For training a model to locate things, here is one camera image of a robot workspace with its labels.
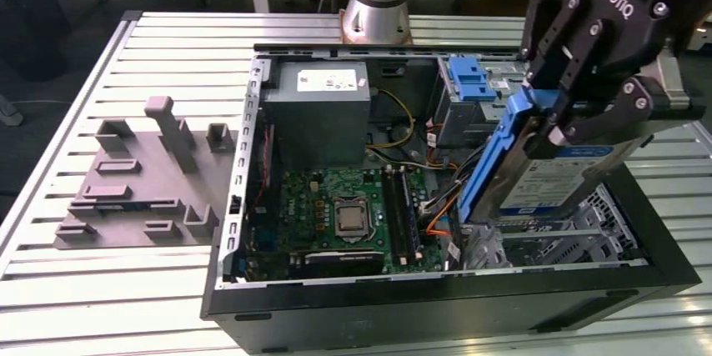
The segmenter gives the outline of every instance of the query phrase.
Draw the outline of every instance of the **aluminum extrusion table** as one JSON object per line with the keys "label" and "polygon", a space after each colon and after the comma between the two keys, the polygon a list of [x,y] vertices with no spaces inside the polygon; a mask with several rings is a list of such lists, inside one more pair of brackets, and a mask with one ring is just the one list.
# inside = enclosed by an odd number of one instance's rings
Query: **aluminum extrusion table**
{"label": "aluminum extrusion table", "polygon": [[[519,18],[413,17],[418,44],[517,47]],[[145,13],[123,21],[0,227],[3,355],[237,354],[199,318],[207,246],[61,251],[55,230],[99,149],[103,118],[157,130],[145,100],[171,95],[193,129],[239,126],[255,43],[338,43],[335,16]],[[658,135],[629,162],[703,284],[578,333],[414,343],[339,354],[712,352],[712,159],[699,124]]]}

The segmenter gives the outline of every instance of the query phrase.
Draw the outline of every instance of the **open computer tower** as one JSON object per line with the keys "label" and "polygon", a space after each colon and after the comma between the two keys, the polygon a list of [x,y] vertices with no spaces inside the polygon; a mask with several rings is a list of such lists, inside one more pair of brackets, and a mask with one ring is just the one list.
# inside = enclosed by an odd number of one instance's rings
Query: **open computer tower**
{"label": "open computer tower", "polygon": [[[461,96],[454,58],[494,98]],[[447,210],[526,71],[502,50],[257,47],[202,311],[249,353],[574,330],[701,282],[626,167],[565,219]]]}

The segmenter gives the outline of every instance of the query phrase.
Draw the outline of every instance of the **power supply label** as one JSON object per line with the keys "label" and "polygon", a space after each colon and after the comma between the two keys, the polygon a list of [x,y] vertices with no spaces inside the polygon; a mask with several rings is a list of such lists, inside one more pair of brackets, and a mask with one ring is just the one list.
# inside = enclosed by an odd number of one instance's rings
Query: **power supply label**
{"label": "power supply label", "polygon": [[357,90],[357,70],[302,70],[298,74],[298,92]]}
{"label": "power supply label", "polygon": [[533,216],[562,206],[585,183],[587,169],[613,152],[611,146],[573,146],[551,160],[534,160],[501,205],[501,214]]}

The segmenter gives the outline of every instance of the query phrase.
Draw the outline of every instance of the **ram slot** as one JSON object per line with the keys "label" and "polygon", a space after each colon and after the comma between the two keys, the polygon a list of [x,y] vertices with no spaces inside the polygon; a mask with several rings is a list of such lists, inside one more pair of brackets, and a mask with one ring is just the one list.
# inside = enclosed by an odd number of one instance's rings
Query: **ram slot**
{"label": "ram slot", "polygon": [[382,171],[382,187],[391,236],[394,262],[407,265],[422,258],[421,239],[407,176],[401,171]]}
{"label": "ram slot", "polygon": [[405,215],[405,224],[406,231],[409,236],[407,246],[409,246],[409,256],[410,260],[421,260],[423,254],[421,253],[421,236],[419,236],[419,226],[418,219],[415,217],[415,205],[414,198],[411,196],[411,186],[409,185],[407,172],[402,168],[401,172],[401,187],[403,188],[403,215]]}

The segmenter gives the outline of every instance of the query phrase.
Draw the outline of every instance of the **motherboard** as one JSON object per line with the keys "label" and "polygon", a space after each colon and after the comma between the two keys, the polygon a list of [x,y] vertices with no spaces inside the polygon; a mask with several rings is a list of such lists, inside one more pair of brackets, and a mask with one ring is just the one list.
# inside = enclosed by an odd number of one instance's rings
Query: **motherboard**
{"label": "motherboard", "polygon": [[441,243],[421,241],[417,205],[427,186],[419,169],[287,171],[279,198],[278,225],[255,233],[265,252],[255,278],[442,270]]}

